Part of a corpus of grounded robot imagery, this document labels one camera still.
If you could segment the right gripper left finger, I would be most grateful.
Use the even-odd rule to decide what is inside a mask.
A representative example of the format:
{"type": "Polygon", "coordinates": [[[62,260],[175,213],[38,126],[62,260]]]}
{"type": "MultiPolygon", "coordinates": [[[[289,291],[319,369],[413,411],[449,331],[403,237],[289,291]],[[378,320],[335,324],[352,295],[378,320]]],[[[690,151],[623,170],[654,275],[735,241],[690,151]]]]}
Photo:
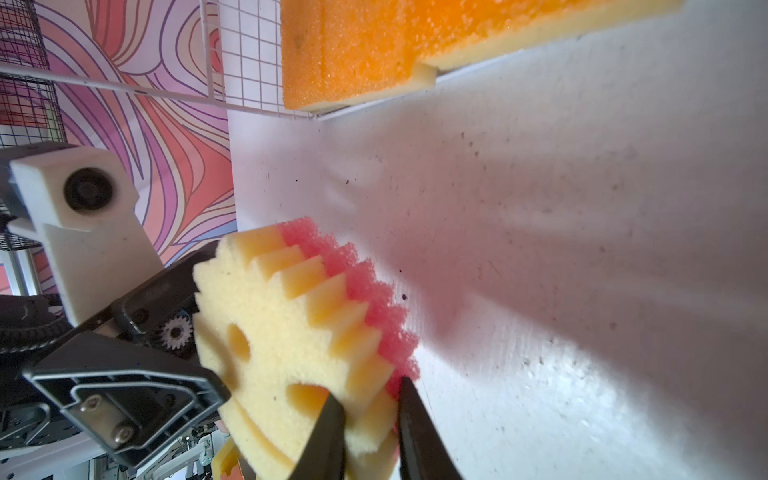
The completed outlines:
{"type": "Polygon", "coordinates": [[[346,471],[346,416],[329,394],[289,480],[342,480],[346,471]]]}

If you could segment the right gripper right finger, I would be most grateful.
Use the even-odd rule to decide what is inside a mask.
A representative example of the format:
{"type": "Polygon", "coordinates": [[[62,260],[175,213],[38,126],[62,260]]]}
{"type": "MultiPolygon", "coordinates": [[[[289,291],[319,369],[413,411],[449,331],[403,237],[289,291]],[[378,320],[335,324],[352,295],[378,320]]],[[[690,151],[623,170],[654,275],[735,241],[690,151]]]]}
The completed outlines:
{"type": "Polygon", "coordinates": [[[463,479],[409,377],[400,382],[397,422],[402,480],[463,479]]]}

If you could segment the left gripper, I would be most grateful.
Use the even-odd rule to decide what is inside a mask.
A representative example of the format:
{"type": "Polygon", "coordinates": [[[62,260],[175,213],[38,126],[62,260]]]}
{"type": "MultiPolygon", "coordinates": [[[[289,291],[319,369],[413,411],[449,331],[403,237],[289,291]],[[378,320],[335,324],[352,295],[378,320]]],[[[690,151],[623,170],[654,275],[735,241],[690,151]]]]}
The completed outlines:
{"type": "Polygon", "coordinates": [[[1,441],[51,444],[80,432],[117,463],[143,468],[230,398],[200,365],[186,255],[79,326],[59,294],[1,298],[1,441]]]}

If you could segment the yellow smiley sponge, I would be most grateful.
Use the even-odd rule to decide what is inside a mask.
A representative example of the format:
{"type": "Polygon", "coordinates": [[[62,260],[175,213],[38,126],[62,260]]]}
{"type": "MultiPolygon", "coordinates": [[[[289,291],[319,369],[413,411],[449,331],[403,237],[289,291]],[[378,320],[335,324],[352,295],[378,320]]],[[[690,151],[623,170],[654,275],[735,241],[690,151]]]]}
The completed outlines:
{"type": "Polygon", "coordinates": [[[389,478],[419,340],[373,263],[302,218],[223,237],[193,278],[199,360],[230,391],[219,413],[256,475],[288,478],[334,397],[346,477],[389,478]]]}

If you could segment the white wire wooden shelf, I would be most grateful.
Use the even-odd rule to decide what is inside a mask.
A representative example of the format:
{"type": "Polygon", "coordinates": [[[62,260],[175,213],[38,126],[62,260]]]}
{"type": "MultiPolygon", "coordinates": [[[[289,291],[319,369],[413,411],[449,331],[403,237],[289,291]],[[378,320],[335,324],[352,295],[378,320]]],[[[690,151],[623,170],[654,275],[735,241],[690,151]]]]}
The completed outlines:
{"type": "Polygon", "coordinates": [[[187,116],[216,108],[307,118],[283,103],[282,1],[32,1],[61,116],[126,121],[162,105],[187,116]]]}

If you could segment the orange sponge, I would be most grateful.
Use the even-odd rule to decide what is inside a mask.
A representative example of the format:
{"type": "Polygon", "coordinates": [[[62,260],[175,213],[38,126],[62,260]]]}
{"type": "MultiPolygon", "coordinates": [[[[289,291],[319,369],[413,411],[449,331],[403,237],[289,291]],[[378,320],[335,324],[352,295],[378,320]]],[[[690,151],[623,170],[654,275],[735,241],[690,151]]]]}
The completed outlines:
{"type": "Polygon", "coordinates": [[[451,71],[564,38],[679,9],[681,1],[416,1],[411,45],[451,71]]]}
{"type": "Polygon", "coordinates": [[[411,1],[280,3],[283,103],[318,113],[431,88],[411,1]]]}

